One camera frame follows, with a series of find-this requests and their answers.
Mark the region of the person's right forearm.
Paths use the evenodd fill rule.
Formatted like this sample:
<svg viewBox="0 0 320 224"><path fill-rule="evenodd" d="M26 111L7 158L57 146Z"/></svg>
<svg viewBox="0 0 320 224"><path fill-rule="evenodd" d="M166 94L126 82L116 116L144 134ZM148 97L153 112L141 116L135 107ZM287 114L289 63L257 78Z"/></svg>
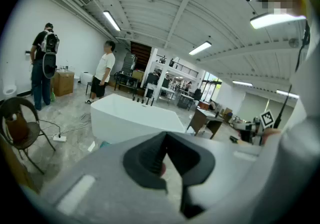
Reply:
<svg viewBox="0 0 320 224"><path fill-rule="evenodd" d="M274 135L274 134L280 134L282 132L281 129L277 128L266 128L262 134L262 138L266 140L269 136Z"/></svg>

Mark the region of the brown bag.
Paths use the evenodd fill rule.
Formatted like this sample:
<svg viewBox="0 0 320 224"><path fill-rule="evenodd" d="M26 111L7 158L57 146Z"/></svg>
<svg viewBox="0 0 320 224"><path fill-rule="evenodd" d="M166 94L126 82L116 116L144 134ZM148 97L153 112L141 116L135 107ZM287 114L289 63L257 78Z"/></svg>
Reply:
<svg viewBox="0 0 320 224"><path fill-rule="evenodd" d="M29 129L27 122L20 112L6 118L5 124L14 143L21 142L28 137Z"/></svg>

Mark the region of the cardboard box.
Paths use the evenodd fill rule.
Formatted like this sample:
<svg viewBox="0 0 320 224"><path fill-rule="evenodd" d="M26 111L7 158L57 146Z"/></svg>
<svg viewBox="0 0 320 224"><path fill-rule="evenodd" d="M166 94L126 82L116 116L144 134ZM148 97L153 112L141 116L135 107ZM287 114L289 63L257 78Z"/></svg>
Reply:
<svg viewBox="0 0 320 224"><path fill-rule="evenodd" d="M74 90L74 72L57 70L53 76L53 93L57 97L71 94Z"/></svg>

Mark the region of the dark wicker chair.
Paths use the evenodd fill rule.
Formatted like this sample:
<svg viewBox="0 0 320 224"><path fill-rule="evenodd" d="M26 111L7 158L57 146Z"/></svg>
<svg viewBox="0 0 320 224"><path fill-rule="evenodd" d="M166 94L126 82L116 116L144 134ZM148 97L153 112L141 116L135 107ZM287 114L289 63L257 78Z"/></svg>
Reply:
<svg viewBox="0 0 320 224"><path fill-rule="evenodd" d="M25 119L22 107L26 107L32 112L35 118L34 121L27 121ZM28 127L28 136L25 140L14 143L7 130L6 119L16 113L21 113L26 120ZM40 136L44 136L46 138L47 142L53 150L55 150L55 147L52 145L48 136L41 128L38 112L35 106L29 100L23 97L15 96L3 101L3 103L0 105L0 135L10 146L18 150L19 153L23 152L27 159L42 175L45 174L45 172L31 159L28 153L28 149L36 142L36 140Z"/></svg>

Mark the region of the person's white shirt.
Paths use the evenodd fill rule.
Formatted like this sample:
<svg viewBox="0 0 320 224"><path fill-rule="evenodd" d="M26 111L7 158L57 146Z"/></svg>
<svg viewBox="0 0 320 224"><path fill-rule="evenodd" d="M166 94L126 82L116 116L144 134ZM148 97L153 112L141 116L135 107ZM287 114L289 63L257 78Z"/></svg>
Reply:
<svg viewBox="0 0 320 224"><path fill-rule="evenodd" d="M277 153L252 213L252 224L274 224L302 198L320 170L320 0L303 0L310 27L304 62L292 76L299 99L280 133Z"/></svg>

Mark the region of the black frame table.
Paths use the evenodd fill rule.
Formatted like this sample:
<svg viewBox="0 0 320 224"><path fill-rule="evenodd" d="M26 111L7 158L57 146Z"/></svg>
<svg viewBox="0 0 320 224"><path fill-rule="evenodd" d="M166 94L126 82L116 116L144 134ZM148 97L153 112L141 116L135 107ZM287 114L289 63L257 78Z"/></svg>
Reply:
<svg viewBox="0 0 320 224"><path fill-rule="evenodd" d="M121 87L126 87L131 89L131 93L133 96L137 93L137 89L138 89L137 78L123 74L121 72L116 72L113 78L115 79L114 90L116 90L116 88L120 89Z"/></svg>

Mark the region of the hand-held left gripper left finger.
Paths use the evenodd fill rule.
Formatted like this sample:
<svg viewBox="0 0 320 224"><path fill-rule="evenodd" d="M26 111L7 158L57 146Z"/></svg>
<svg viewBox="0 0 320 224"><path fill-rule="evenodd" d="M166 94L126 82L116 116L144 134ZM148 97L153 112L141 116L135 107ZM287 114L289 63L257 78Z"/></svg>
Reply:
<svg viewBox="0 0 320 224"><path fill-rule="evenodd" d="M41 197L67 222L78 224L179 224L185 217L167 189L140 186L125 167L125 153L156 132L103 146L60 172Z"/></svg>

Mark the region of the brown wooden table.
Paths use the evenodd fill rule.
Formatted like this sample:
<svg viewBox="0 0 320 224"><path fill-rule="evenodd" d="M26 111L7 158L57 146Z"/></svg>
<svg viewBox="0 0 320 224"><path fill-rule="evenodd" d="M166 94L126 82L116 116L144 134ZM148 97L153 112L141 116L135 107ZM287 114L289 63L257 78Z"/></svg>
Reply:
<svg viewBox="0 0 320 224"><path fill-rule="evenodd" d="M207 127L211 131L210 139L212 140L223 122L224 120L218 114L197 108L186 130L192 128L194 135L197 136L203 127Z"/></svg>

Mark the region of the white cylinder stool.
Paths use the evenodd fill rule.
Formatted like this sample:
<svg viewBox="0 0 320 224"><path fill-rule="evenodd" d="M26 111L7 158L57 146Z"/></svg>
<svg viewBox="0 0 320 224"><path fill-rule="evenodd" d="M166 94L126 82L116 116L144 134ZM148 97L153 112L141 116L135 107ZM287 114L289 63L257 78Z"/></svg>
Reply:
<svg viewBox="0 0 320 224"><path fill-rule="evenodd" d="M91 83L94 75L89 72L82 72L80 74L80 83L84 86L87 86L88 83Z"/></svg>

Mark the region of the white bathtub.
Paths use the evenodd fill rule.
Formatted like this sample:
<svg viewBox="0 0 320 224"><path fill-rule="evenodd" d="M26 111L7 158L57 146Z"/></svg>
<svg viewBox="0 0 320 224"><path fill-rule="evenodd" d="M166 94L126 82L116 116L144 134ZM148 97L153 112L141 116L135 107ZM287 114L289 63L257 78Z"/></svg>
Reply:
<svg viewBox="0 0 320 224"><path fill-rule="evenodd" d="M162 131L186 131L178 115L171 110L110 94L90 105L93 135L109 144Z"/></svg>

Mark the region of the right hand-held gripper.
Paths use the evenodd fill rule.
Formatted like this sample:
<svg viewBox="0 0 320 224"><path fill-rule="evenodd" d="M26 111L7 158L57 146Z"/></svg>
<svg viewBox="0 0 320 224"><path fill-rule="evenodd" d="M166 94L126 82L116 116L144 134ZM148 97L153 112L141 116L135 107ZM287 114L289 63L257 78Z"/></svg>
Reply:
<svg viewBox="0 0 320 224"><path fill-rule="evenodd" d="M254 117L253 121L238 123L237 130L240 133L240 139L252 145L261 145L263 133L266 128L270 128L275 123L275 119L270 110Z"/></svg>

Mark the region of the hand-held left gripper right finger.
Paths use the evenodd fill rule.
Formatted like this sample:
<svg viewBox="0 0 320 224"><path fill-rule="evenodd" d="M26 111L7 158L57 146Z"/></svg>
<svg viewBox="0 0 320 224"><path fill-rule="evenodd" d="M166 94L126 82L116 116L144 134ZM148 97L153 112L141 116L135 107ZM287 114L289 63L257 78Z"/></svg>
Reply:
<svg viewBox="0 0 320 224"><path fill-rule="evenodd" d="M258 224L252 175L262 149L166 132L167 156L181 178L177 213L165 224Z"/></svg>

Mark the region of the ceiling tube light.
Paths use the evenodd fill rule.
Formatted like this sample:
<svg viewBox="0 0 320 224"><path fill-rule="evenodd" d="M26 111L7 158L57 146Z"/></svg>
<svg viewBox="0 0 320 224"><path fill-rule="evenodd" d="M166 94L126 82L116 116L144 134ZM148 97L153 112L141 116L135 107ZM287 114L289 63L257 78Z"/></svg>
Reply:
<svg viewBox="0 0 320 224"><path fill-rule="evenodd" d="M111 15L111 13L107 10L105 10L103 12L104 16L106 17L106 19L109 21L109 23L113 26L113 28L120 32L121 28L119 27L119 25L117 24L117 22L115 21L115 19L113 18L113 16Z"/></svg>
<svg viewBox="0 0 320 224"><path fill-rule="evenodd" d="M290 14L264 13L250 19L250 24L254 29L269 27L276 24L282 24L293 21L305 20L303 15L293 16Z"/></svg>
<svg viewBox="0 0 320 224"><path fill-rule="evenodd" d="M293 98L293 99L298 99L299 98L299 95L295 94L295 93L291 93L289 91L283 91L283 90L276 90L276 93L279 94L279 95L282 95L282 96L286 96L286 97L289 97L289 98Z"/></svg>
<svg viewBox="0 0 320 224"><path fill-rule="evenodd" d="M233 80L232 83L235 84L235 85L241 85L241 86L246 86L246 87L253 87L253 84L252 84L252 83L249 83L249 82L243 82L243 81L235 81L235 80Z"/></svg>
<svg viewBox="0 0 320 224"><path fill-rule="evenodd" d="M200 46L196 47L195 49L193 49L192 51L190 51L188 54L191 56L194 56L208 48L210 48L212 46L212 44L209 41L205 41L204 43L202 43Z"/></svg>

